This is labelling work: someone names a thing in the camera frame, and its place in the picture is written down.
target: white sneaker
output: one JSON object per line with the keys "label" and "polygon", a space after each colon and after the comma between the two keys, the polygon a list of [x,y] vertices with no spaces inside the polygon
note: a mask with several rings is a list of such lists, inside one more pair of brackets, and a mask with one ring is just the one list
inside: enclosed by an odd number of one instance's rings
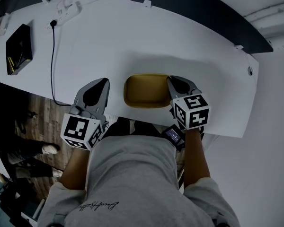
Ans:
{"label": "white sneaker", "polygon": [[58,169],[56,169],[54,167],[52,167],[52,171],[53,171],[53,177],[60,177],[63,174],[63,171],[58,170]]}
{"label": "white sneaker", "polygon": [[58,150],[53,145],[43,145],[42,146],[42,153],[43,154],[57,154]]}

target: yellow tray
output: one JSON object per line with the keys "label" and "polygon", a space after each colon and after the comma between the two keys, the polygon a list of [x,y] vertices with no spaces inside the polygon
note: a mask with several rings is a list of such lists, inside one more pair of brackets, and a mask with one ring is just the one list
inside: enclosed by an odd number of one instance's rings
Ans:
{"label": "yellow tray", "polygon": [[162,108],[170,103],[165,74],[136,74],[124,85],[124,101],[135,108]]}

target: gray t-shirt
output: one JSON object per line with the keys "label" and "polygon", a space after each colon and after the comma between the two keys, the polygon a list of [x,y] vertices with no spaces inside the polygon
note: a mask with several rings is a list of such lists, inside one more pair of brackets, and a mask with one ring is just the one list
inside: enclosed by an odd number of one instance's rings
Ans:
{"label": "gray t-shirt", "polygon": [[240,226],[213,179],[202,178],[179,192],[175,152],[157,137],[103,139],[90,155],[87,191],[55,183],[38,227]]}

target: person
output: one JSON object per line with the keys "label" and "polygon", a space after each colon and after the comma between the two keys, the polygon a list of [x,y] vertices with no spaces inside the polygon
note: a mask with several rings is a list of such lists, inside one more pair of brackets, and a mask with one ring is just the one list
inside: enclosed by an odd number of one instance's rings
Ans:
{"label": "person", "polygon": [[[26,140],[14,135],[9,139],[10,147],[0,149],[0,182],[6,179],[27,177],[60,177],[62,171],[32,157],[37,154],[57,154],[59,147],[54,144]],[[18,166],[24,160],[29,160],[31,166]]]}
{"label": "person", "polygon": [[181,194],[175,147],[151,124],[136,121],[134,127],[129,135],[129,121],[119,118],[90,161],[89,151],[74,149],[50,189],[39,227],[240,226],[210,178],[199,129],[186,131]]}

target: black cable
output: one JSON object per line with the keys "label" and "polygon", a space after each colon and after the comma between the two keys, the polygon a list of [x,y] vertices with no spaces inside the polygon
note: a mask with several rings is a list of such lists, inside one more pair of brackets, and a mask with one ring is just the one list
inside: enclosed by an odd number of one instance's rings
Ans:
{"label": "black cable", "polygon": [[[55,31],[54,31],[54,27],[57,24],[57,22],[55,20],[53,20],[50,25],[52,26],[53,29],[53,53],[55,51]],[[53,96],[53,101],[55,102],[55,104],[59,105],[59,106],[70,106],[70,104],[60,104],[56,101],[54,95],[53,95],[53,53],[52,53],[52,62],[51,62],[51,88],[52,88],[52,96]]]}

